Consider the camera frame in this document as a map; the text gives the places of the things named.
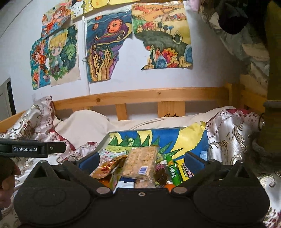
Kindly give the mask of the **person's left hand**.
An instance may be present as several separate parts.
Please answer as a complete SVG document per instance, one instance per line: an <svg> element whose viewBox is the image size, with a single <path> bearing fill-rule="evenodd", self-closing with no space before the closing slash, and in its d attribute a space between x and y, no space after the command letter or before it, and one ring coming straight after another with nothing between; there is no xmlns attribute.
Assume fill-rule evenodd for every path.
<svg viewBox="0 0 281 228"><path fill-rule="evenodd" d="M21 171L13 160L1 157L1 209L10 205L15 187L15 176L20 174Z"/></svg>

